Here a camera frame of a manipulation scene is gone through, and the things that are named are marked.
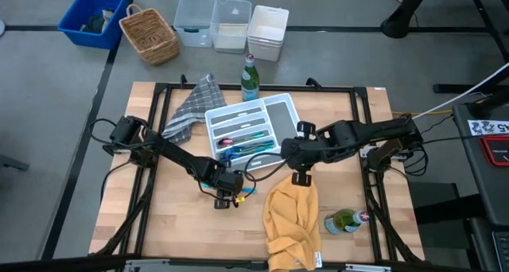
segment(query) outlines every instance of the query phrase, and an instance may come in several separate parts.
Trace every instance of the dish towel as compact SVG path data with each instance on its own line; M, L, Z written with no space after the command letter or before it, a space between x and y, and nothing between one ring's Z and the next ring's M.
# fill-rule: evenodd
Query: dish towel
M314 182L309 187L292 185L290 175L269 192L263 208L269 272L322 266L317 220L318 193Z
M178 107L165 126L162 137L179 144L191 138L191 125L205 122L205 112L226 106L223 93L212 74L202 78L191 91L191 95Z

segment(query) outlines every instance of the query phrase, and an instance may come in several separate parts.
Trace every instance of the concrete floor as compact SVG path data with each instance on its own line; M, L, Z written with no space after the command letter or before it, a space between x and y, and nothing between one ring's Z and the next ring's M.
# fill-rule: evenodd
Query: concrete floor
M0 0L0 19L7 25L56 25L72 1ZM394 0L249 1L288 9L289 25L378 26L398 6ZM497 29L509 27L500 0L482 1ZM134 2L156 8L171 23L178 0ZM472 0L425 0L417 14L420 26L483 25ZM58 32L8 31L0 37L0 153L31 164L24 173L0 169L0 262L39 257L107 55L75 46ZM313 77L323 85L386 87L393 110L423 111L454 96L434 94L432 84L475 84L502 63L487 34L421 33L392 40L381 33L287 32L279 62L257 60L256 65L263 84L303 84ZM212 72L219 82L236 84L243 64L241 55L183 48L177 59L151 67L123 38L99 117L123 114L134 81L177 82L184 73L194 82ZM424 117L418 125L425 129L439 118ZM457 135L446 122L441 132L425 137L444 137L444 132ZM412 181L457 183L461 195L476 192L459 142L433 144L428 152L428 173ZM100 145L91 142L56 257L87 253L110 164ZM464 266L458 251L450 251L450 257L442 250L425 251L432 261Z

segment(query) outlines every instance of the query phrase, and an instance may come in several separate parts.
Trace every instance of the red device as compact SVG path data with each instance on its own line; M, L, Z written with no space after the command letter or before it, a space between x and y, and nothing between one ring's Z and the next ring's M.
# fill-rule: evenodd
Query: red device
M480 143L492 165L509 166L509 136L485 136Z

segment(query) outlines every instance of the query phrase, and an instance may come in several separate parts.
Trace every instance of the green bottle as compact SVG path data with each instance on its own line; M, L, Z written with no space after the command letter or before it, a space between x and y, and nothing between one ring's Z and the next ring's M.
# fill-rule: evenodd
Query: green bottle
M341 209L325 217L325 228L335 235L353 233L357 231L360 224L368 220L369 215L365 211L354 212L351 209Z
M246 67L242 71L240 87L242 88L242 99L244 101L258 98L260 79L255 67L255 57L252 54L246 56Z

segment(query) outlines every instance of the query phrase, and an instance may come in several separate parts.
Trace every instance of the wicker basket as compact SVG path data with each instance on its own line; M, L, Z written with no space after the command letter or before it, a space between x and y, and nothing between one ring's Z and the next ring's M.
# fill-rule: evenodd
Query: wicker basket
M139 10L130 14L134 7ZM134 49L149 64L157 65L171 60L180 52L175 33L155 9L142 10L135 4L127 7L127 17L119 21L122 31Z

